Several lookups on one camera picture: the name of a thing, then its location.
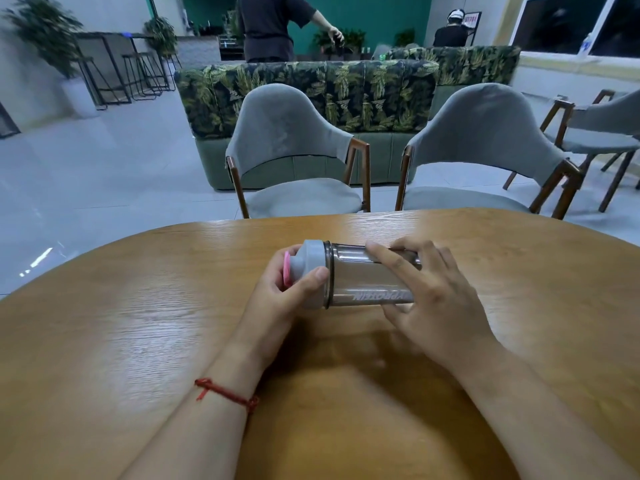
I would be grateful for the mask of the person's right hand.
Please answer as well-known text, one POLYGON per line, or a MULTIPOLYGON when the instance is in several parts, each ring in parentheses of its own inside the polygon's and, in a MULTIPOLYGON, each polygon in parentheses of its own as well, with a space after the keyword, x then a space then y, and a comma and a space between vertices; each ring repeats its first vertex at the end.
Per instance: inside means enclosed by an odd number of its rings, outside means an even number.
POLYGON ((395 326, 430 359, 456 377, 477 367, 492 367, 506 353, 494 336, 476 289, 460 271, 448 276, 435 245, 435 261, 420 262, 412 253, 376 242, 366 250, 395 272, 413 295, 413 326, 395 326))

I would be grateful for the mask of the person's left hand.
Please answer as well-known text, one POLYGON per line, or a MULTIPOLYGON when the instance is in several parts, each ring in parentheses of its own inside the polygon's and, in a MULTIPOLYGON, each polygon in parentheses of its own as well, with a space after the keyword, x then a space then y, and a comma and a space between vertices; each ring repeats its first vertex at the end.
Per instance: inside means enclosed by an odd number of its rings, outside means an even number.
POLYGON ((287 308, 283 282, 284 254, 295 255, 302 244, 277 250, 244 308, 231 342, 239 346, 252 367, 263 372, 274 361, 299 309, 287 308))

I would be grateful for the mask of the grey lid with pink cap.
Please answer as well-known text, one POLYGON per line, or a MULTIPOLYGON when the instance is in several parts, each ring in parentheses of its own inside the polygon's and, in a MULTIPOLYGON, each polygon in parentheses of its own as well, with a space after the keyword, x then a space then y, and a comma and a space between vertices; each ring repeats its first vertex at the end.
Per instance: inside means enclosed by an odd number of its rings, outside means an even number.
POLYGON ((283 282, 287 289, 318 267, 325 267, 328 270, 323 287, 306 300, 304 308, 327 309, 329 306, 332 275, 329 250, 329 242, 306 240, 295 255, 291 255, 288 251, 284 254, 283 282))

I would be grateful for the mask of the clear plastic shaker bottle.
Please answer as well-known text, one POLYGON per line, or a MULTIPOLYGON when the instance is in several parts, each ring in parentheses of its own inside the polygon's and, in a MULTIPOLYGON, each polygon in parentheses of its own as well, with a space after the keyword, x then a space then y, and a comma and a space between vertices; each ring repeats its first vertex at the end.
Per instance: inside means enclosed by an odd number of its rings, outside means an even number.
POLYGON ((364 246, 324 242, 330 277, 324 308, 409 304, 413 295, 388 266, 372 257, 364 246))

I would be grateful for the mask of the person's right forearm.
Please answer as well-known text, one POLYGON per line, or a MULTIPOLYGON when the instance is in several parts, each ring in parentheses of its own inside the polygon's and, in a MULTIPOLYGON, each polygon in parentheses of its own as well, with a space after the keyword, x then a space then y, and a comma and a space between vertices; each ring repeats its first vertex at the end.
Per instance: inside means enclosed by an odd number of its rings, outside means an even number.
POLYGON ((640 480, 517 355, 495 340, 454 355, 451 371, 522 480, 640 480))

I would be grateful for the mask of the person's left forearm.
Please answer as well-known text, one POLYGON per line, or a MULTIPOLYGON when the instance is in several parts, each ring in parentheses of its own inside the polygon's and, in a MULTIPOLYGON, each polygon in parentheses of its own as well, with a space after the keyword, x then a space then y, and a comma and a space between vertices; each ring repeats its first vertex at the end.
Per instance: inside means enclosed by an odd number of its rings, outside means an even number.
POLYGON ((230 480, 234 478, 247 403, 263 372, 230 342, 122 475, 122 480, 230 480))

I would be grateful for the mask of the leaf print green sofa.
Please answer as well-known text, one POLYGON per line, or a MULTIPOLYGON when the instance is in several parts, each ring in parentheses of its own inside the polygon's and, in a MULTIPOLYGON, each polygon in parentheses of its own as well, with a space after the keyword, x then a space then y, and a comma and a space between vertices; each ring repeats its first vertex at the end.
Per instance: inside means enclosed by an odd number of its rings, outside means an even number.
POLYGON ((429 118, 457 91, 482 83, 510 85, 521 49, 517 46, 393 48, 381 60, 412 59, 438 63, 436 85, 429 118))
POLYGON ((233 191, 225 152, 251 90, 299 89, 325 120, 370 145, 371 183, 391 185, 404 148, 428 122, 438 72, 415 60, 215 64, 179 70, 174 82, 209 185, 233 191))

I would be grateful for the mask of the black framed sign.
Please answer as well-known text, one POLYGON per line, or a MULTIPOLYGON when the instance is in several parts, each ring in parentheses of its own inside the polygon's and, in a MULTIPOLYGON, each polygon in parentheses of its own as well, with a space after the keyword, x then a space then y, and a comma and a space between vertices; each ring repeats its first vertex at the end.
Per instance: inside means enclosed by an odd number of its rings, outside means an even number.
POLYGON ((471 47, 473 46, 476 39, 476 32, 478 30, 478 26, 483 15, 482 11, 476 12, 466 12, 465 17, 462 21, 462 25, 466 26, 468 29, 468 37, 465 46, 471 47))

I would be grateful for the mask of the black bar stool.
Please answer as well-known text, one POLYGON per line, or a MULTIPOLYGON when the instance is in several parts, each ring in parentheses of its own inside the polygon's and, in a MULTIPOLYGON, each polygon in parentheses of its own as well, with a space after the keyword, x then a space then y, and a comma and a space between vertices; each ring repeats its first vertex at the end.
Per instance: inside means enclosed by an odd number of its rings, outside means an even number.
POLYGON ((164 58, 153 51, 139 53, 137 65, 141 76, 142 94, 151 97, 167 91, 176 91, 177 83, 174 80, 176 62, 181 67, 179 60, 173 54, 164 58))
POLYGON ((149 52, 121 55, 124 64, 125 88, 133 101, 154 100, 158 96, 154 76, 150 71, 149 52))
POLYGON ((77 60, 77 65, 82 74, 82 77, 87 85, 89 90, 89 94, 92 98, 92 101, 98 111, 105 111, 108 108, 105 98, 102 95, 100 87, 98 85, 98 81, 96 80, 96 75, 100 76, 105 82, 106 79, 100 72, 100 69, 94 62, 94 58, 85 57, 80 55, 77 60))

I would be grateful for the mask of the dark window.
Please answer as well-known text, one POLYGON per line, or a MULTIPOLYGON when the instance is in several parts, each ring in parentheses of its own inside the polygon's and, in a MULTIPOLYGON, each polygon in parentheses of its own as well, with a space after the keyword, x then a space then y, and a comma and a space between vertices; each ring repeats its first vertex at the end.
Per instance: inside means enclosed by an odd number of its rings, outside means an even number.
POLYGON ((577 56, 589 32, 586 57, 640 61, 640 0, 524 0, 511 42, 532 54, 577 56))

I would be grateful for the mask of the small green potted plant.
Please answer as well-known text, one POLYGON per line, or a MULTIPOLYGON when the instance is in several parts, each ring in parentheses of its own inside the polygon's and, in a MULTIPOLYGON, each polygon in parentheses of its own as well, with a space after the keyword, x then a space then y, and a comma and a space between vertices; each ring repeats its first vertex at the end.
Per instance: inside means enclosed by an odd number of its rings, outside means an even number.
POLYGON ((177 54, 177 36, 174 27, 167 18, 155 16, 143 26, 148 45, 162 58, 177 54))

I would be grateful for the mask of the white plant pot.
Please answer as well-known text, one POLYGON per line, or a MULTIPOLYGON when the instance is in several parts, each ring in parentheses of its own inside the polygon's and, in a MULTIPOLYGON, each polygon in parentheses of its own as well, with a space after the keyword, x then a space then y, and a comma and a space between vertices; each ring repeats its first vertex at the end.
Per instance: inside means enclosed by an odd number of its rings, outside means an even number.
POLYGON ((93 119, 99 116, 99 110, 93 101, 92 93, 84 78, 62 79, 60 87, 74 115, 79 119, 93 119))

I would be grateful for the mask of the black high bar table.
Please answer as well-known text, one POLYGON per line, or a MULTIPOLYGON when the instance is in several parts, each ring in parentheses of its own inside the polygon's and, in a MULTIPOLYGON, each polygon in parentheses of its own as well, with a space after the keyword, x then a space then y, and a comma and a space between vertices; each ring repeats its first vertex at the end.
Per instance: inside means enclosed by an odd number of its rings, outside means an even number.
POLYGON ((82 32, 76 35, 79 55, 94 58, 94 62, 106 79, 96 75, 96 80, 108 106, 132 104, 125 88, 124 64, 121 55, 136 52, 134 40, 115 32, 82 32))

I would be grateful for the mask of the tall green potted plant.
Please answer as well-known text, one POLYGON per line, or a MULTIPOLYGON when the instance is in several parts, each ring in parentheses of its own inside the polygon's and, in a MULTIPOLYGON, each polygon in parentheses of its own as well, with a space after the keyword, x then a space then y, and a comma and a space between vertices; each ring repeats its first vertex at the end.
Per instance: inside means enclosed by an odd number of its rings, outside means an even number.
POLYGON ((14 34, 66 80, 79 76, 76 35, 84 25, 56 0, 14 0, 3 9, 14 34))

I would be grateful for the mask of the grey chair with wooden frame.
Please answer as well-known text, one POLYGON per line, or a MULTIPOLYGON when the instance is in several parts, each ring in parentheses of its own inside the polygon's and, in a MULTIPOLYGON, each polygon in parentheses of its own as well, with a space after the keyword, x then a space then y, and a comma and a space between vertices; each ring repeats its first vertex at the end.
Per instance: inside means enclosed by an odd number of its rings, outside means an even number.
POLYGON ((640 152, 640 89, 631 93, 603 89, 589 105, 576 105, 557 97, 540 129, 564 152, 585 155, 585 160, 579 165, 583 177, 599 155, 613 155, 603 171, 622 158, 598 208, 604 213, 631 161, 640 152))
POLYGON ((563 220, 582 174, 537 126, 524 95, 510 86, 482 83, 457 91, 403 153, 395 210, 484 208, 538 214, 560 181, 567 180, 551 215, 563 220), (431 163, 471 163, 535 180, 540 192, 525 206, 506 196, 447 187, 407 189, 411 169, 431 163))
POLYGON ((288 85, 260 86, 244 98, 227 147, 226 168, 245 219, 371 211, 370 145, 331 125, 302 91, 288 85), (272 185, 245 199, 245 173, 295 156, 341 161, 344 176, 272 185))

